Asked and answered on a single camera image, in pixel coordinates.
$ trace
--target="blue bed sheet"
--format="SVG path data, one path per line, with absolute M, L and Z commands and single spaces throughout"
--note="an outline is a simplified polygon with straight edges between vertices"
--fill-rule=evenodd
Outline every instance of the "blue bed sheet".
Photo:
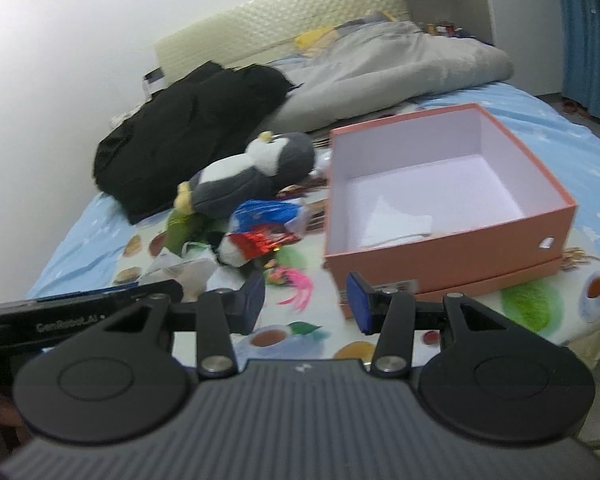
M 477 102 L 499 118 L 580 204 L 575 226 L 600 253 L 600 140 L 588 128 L 572 124 L 541 100 L 504 83 L 423 97 L 416 102 L 422 108 Z M 107 286 L 133 232 L 116 201 L 97 195 L 58 246 L 28 297 Z

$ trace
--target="round hole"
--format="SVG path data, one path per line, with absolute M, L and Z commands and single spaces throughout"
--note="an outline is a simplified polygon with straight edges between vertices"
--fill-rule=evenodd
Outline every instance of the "round hole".
M 538 247 L 540 247 L 541 249 L 551 249 L 551 246 L 554 244 L 554 238 L 549 236 L 547 238 L 545 238 L 544 240 L 542 240 L 540 242 L 540 245 L 538 245 Z

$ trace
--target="orange box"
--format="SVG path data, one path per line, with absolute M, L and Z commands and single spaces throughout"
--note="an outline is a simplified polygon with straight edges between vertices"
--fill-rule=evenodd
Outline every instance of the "orange box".
M 333 130 L 326 261 L 346 275 L 438 301 L 555 274 L 577 204 L 477 104 Z

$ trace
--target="penguin plush toy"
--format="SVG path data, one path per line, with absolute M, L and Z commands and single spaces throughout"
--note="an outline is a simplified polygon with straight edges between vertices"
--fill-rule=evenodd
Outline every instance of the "penguin plush toy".
M 263 132 L 244 153 L 217 160 L 181 183 L 173 205 L 182 215 L 228 218 L 242 202 L 270 200 L 283 187 L 297 184 L 309 175 L 314 162 L 307 134 Z

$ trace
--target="open box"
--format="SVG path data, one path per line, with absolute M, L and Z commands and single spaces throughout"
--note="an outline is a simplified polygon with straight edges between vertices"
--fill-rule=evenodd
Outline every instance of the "open box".
M 347 317 L 352 270 L 376 288 L 431 301 L 559 270 L 576 203 L 479 105 L 382 118 L 331 135 L 326 260 Z

